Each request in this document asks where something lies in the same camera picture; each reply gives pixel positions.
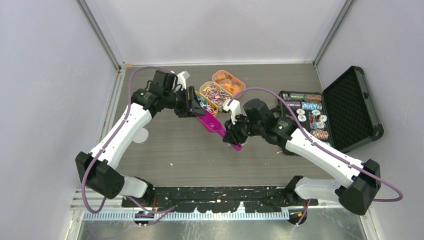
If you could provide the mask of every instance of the orange container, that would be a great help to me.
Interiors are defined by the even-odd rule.
[[[212,81],[233,96],[246,89],[246,84],[244,82],[225,70],[215,72],[215,74],[212,75]]]
[[[219,89],[220,91],[228,94],[229,99],[231,99],[233,97],[233,95],[231,95],[230,93],[228,93],[227,91],[225,91],[225,89],[223,87],[220,87],[219,84],[217,84],[216,82],[213,81],[207,81],[205,82],[199,89],[199,92],[205,97],[207,98],[202,92],[205,91],[210,85],[215,84],[215,87],[217,89]],[[211,102],[213,102],[214,104],[216,104],[218,106],[218,111],[222,112],[223,111],[223,103],[225,102],[225,100],[227,100],[228,98],[223,98],[223,97],[218,97],[218,99],[209,99]]]
[[[210,113],[210,114],[212,114],[214,117],[216,117],[216,116],[217,116],[217,114],[218,114],[218,109],[219,109],[218,105],[216,105],[213,101],[209,100],[207,97],[203,96],[203,94],[201,94],[201,93],[200,93],[200,92],[198,92],[198,91],[196,91],[196,95],[197,95],[199,98],[204,99],[204,100],[205,100],[208,104],[210,104],[210,106],[211,106],[212,108],[215,108],[215,109],[216,109],[216,111],[213,111],[213,112],[209,111],[209,113]]]

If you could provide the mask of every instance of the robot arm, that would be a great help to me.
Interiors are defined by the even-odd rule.
[[[133,93],[130,111],[127,106],[106,137],[90,153],[80,152],[77,155],[75,161],[80,180],[93,160],[93,153],[103,151],[88,174],[86,185],[108,199],[123,195],[141,198],[141,203],[143,200],[148,202],[153,194],[152,184],[144,179],[121,175],[116,168],[134,136],[161,110],[174,109],[180,118],[205,114],[196,100],[194,87],[186,87],[189,76],[185,71],[176,76],[157,70],[148,89],[141,88]],[[178,85],[181,87],[174,91],[174,86]]]
[[[307,199],[322,199],[339,202],[347,210],[357,215],[364,215],[376,196],[381,184],[343,164],[334,156],[328,155],[305,138],[302,131],[290,119],[276,118],[267,105],[255,98],[249,100],[241,114],[240,103],[233,100],[225,102],[223,110],[231,111],[230,120],[225,122],[226,135],[223,141],[231,144],[243,144],[250,136],[261,136],[268,143],[296,153],[329,173],[334,179],[321,180],[295,176],[285,188],[286,198],[293,203]],[[324,144],[309,134],[314,143],[320,144],[333,154],[345,158],[351,165],[362,167],[380,176],[380,166],[369,159],[362,162],[347,156]]]

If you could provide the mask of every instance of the poker chip case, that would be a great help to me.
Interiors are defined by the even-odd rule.
[[[384,134],[383,125],[374,108],[367,87],[365,73],[358,66],[351,66],[331,85],[319,92],[281,91],[284,94],[314,94],[321,95],[321,114],[327,116],[325,129],[328,132],[328,142],[342,153],[348,153],[369,142],[380,139]],[[286,107],[279,102],[278,108],[282,116],[289,116]],[[302,126],[311,132],[309,117],[301,122]],[[282,150],[286,155],[294,155],[287,149]]]

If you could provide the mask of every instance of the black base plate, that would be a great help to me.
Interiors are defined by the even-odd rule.
[[[288,203],[283,197],[284,188],[277,186],[207,186],[207,187],[156,187],[156,207],[168,209],[176,206],[179,213],[235,212],[243,202],[246,213],[276,213],[280,207],[304,206],[305,201]],[[317,206],[318,200],[312,199],[310,206]],[[145,207],[152,207],[153,201]],[[136,208],[129,199],[122,199],[123,208]]]

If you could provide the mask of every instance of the gray tabletop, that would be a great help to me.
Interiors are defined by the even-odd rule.
[[[247,87],[321,92],[321,85],[312,64],[198,65],[164,67],[176,73],[188,71],[187,85],[199,87],[211,81],[218,70],[226,70],[242,80]],[[128,68],[119,96],[115,121],[125,110],[128,81],[134,68]],[[144,88],[154,75],[147,69],[136,73],[132,91]],[[243,104],[259,98],[268,107],[277,105],[275,97],[266,92],[251,91],[239,101]],[[223,124],[228,114],[218,113]],[[136,176],[154,186],[263,186],[286,185],[293,176],[328,179],[325,171],[300,156],[287,156],[278,146],[259,136],[247,139],[242,151],[235,151],[216,133],[207,132],[196,117],[178,118],[174,111],[158,113],[145,128],[149,138],[144,144],[131,143],[118,167],[121,174]]]

